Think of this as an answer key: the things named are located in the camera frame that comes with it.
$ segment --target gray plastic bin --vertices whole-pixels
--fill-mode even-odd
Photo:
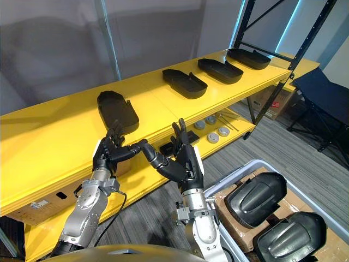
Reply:
[[[240,167],[239,169],[235,170],[231,174],[227,175],[224,179],[219,181],[214,186],[211,186],[210,188],[206,189],[204,192],[205,197],[207,198],[207,197],[213,196],[215,193],[236,183],[244,176],[252,173],[253,171],[261,167],[265,167],[270,172],[278,172],[275,168],[273,168],[270,164],[268,164],[263,160],[259,160],[259,159],[251,160],[244,166]],[[343,228],[340,224],[338,224],[337,221],[335,221],[328,213],[326,213],[322,208],[320,208],[316,203],[314,203],[309,197],[303,194],[303,192],[300,191],[294,184],[292,184],[287,179],[286,181],[287,181],[287,187],[291,191],[293,191],[299,198],[301,198],[304,202],[306,202],[314,210],[314,212],[321,215],[323,219],[326,221],[327,226],[331,228],[347,244],[349,244],[349,232],[345,228]],[[239,246],[236,244],[234,239],[230,236],[230,234],[222,224],[219,225],[219,231],[221,235],[222,245],[231,251],[231,253],[234,256],[235,262],[249,262],[247,257],[244,255],[244,253],[241,251]]]

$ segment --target small round metal part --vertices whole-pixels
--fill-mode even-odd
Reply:
[[[205,121],[208,124],[215,124],[217,122],[217,119],[214,116],[208,116],[205,118]]]
[[[226,127],[220,127],[218,128],[218,134],[220,136],[228,136],[230,134],[230,130],[229,128],[226,128]]]
[[[196,129],[203,130],[205,128],[205,125],[206,125],[205,122],[203,120],[200,120],[194,124],[194,127]]]
[[[217,143],[219,141],[219,136],[215,133],[210,133],[207,135],[207,140],[210,142],[210,143]]]

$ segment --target gray wall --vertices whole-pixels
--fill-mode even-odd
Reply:
[[[332,82],[349,88],[349,37],[323,70]]]
[[[2,0],[1,114],[114,80],[93,0]]]
[[[275,3],[276,0],[257,0],[249,22],[253,22]],[[298,0],[286,0],[279,4],[250,27],[243,40],[274,52],[297,3]]]
[[[295,1],[246,40],[274,49]],[[105,0],[121,77],[227,48],[241,2]],[[275,2],[257,1],[252,18]],[[116,80],[100,0],[0,0],[0,23],[1,114]]]
[[[292,23],[280,43],[279,52],[296,54],[325,3],[326,0],[300,0]],[[348,35],[349,1],[338,0],[304,57],[319,62],[323,69]]]

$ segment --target black chair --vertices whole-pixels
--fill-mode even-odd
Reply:
[[[303,112],[291,125],[288,131],[314,135],[322,138],[318,151],[322,152],[329,145],[335,145],[343,155],[349,166],[349,158],[340,145],[338,139],[349,132],[349,89],[330,82],[320,68],[295,79],[292,84],[301,90],[305,99],[306,111]],[[324,130],[304,130],[293,126],[312,113]],[[324,116],[339,122],[339,128],[333,131]]]

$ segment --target yellow shelf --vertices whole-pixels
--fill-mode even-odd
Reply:
[[[223,123],[218,121],[215,125],[206,125],[204,130],[194,129],[193,126],[188,127],[189,130],[193,130],[200,137],[199,141],[195,145],[198,146],[202,158],[209,156],[212,152],[222,148],[233,140],[236,140],[246,132],[253,130],[254,125],[246,119],[237,114],[234,118],[235,119],[226,119],[229,120],[229,122],[239,131],[231,130],[229,136],[220,137],[219,142],[216,144],[211,144],[208,142],[206,136],[211,132],[216,132],[219,127],[225,126]],[[167,142],[169,142],[169,137],[159,140],[154,144],[154,146],[159,147]],[[149,165],[143,154],[138,154],[131,161],[131,170],[118,178],[121,185],[121,190],[126,192],[128,195],[126,206],[134,203],[136,200],[158,188],[167,181],[166,178],[158,174]],[[112,194],[108,198],[108,206],[101,216],[101,221],[106,220],[117,212],[122,204],[122,201],[123,196]],[[29,225],[26,226],[26,261],[35,261],[52,251],[63,229],[65,220],[72,212],[73,208],[74,207],[70,207],[35,227],[30,227]]]
[[[287,56],[289,58],[293,58],[294,55],[291,55],[289,53],[280,53],[283,56]],[[288,66],[290,65],[290,63],[286,60],[282,60],[280,58],[277,57],[273,57],[271,62],[271,65],[276,66],[276,67],[281,67],[281,68],[288,68]],[[299,64],[297,65],[297,67],[295,68],[295,70],[293,71],[294,73],[294,78],[299,78],[302,75],[305,75],[306,73],[314,70],[315,68],[317,68],[320,65],[320,63],[302,58],[299,62]],[[293,81],[293,79],[288,79],[288,81],[285,83],[283,89],[287,90],[289,92],[293,92],[294,90],[296,90],[296,88],[294,86],[291,85],[291,82]]]
[[[205,57],[223,61],[225,55],[221,51]],[[101,91],[121,93],[139,116],[139,128],[125,137],[126,144],[142,138],[155,142],[170,135],[171,123],[180,117],[192,124],[290,73],[273,66],[253,70],[228,58],[244,74],[237,83],[225,85],[200,71],[197,59],[171,68],[192,71],[208,84],[198,99],[172,90],[160,69],[2,116],[1,216],[91,173],[93,149],[106,133],[97,108]]]

